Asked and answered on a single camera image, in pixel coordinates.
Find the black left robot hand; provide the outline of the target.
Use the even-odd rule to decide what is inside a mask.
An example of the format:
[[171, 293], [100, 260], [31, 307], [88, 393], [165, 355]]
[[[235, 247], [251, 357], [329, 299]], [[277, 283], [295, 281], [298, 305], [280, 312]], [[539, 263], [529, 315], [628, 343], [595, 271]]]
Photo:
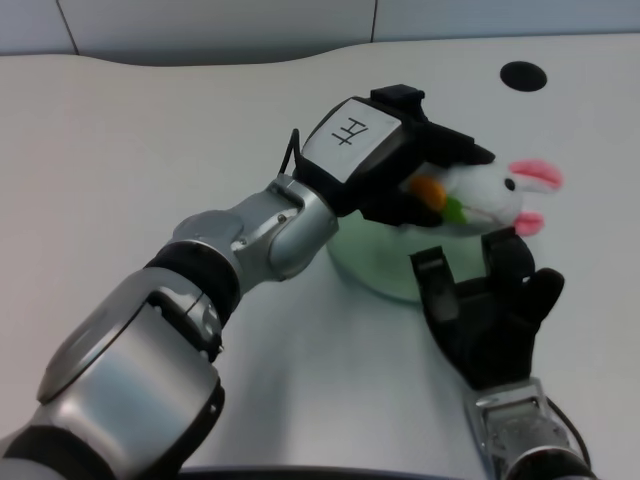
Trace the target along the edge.
[[475, 140], [431, 122], [423, 91], [404, 84], [374, 89], [334, 107], [306, 140], [291, 134], [284, 165], [339, 217], [355, 211], [376, 223], [436, 228], [443, 214], [411, 192], [424, 167], [449, 171], [495, 156]]

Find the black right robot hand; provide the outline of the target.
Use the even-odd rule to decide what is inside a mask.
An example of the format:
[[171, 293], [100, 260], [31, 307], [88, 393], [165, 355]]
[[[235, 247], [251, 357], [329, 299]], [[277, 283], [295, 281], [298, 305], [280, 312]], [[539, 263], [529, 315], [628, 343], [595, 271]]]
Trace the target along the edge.
[[537, 269], [513, 227], [481, 237], [485, 274], [457, 283], [442, 248], [410, 256], [426, 323], [442, 354], [474, 390], [530, 377], [535, 338], [564, 288]]

